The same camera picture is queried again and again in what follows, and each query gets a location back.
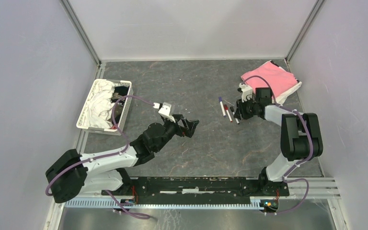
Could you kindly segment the white pen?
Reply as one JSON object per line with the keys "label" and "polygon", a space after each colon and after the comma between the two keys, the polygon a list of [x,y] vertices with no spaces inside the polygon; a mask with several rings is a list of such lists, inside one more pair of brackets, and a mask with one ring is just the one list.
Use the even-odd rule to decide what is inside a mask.
{"label": "white pen", "polygon": [[223,106],[224,106],[224,110],[225,110],[225,112],[226,112],[226,114],[227,114],[227,117],[229,118],[230,122],[233,122],[233,120],[232,120],[232,118],[231,118],[231,115],[230,115],[230,112],[229,112],[229,109],[228,109],[227,105],[226,105],[226,104],[224,104]]}
{"label": "white pen", "polygon": [[231,112],[232,112],[232,115],[233,115],[233,118],[234,118],[234,120],[235,120],[235,122],[236,122],[236,124],[240,124],[240,122],[239,122],[239,120],[235,117],[235,110],[234,110],[234,107],[233,106],[230,106],[230,110],[231,110]]}

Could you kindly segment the white purple marker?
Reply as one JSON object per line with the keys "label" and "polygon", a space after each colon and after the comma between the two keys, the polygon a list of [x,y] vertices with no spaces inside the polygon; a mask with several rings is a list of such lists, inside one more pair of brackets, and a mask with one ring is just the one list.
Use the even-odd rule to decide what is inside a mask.
{"label": "white purple marker", "polygon": [[222,98],[221,98],[221,97],[219,97],[219,98],[218,98],[218,100],[219,100],[219,105],[220,105],[220,108],[221,108],[221,111],[222,111],[223,117],[227,117],[227,115],[226,115],[226,110],[225,110],[225,108],[224,108],[224,104],[223,104]]}

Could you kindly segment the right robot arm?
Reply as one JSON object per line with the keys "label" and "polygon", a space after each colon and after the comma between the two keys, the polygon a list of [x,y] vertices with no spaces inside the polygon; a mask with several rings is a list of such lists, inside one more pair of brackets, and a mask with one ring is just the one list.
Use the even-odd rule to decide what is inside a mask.
{"label": "right robot arm", "polygon": [[288,176],[302,164],[323,153],[318,116],[286,109],[273,99],[269,87],[257,88],[241,83],[241,99],[236,102],[234,117],[247,120],[254,116],[280,126],[280,154],[258,177],[258,191],[271,195],[287,183]]}

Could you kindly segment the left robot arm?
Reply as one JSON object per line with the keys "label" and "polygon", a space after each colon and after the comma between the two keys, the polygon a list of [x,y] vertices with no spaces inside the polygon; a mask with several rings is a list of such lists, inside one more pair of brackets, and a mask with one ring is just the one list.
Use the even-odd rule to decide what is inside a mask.
{"label": "left robot arm", "polygon": [[97,153],[69,149],[47,169],[46,195],[58,204],[102,190],[126,195],[132,186],[126,168],[152,160],[174,136],[191,138],[198,124],[199,120],[174,114],[173,121],[163,118],[162,123],[150,124],[137,139],[118,149]]}

